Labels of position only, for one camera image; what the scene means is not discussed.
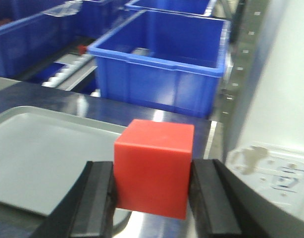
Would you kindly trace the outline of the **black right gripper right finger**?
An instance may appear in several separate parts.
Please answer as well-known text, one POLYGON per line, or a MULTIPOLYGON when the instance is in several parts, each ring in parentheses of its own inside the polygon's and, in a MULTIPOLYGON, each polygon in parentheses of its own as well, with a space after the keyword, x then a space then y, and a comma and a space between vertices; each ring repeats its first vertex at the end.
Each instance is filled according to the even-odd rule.
POLYGON ((218 159, 193 159, 189 203, 199 238, 304 238, 304 221, 273 205, 218 159))

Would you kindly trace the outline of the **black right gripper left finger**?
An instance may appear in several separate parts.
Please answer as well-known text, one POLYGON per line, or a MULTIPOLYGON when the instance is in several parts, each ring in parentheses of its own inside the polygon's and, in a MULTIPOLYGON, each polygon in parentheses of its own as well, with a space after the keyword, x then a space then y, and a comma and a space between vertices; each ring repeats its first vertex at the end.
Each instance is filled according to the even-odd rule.
POLYGON ((110 238, 116 207, 112 162, 88 161, 33 238, 110 238))

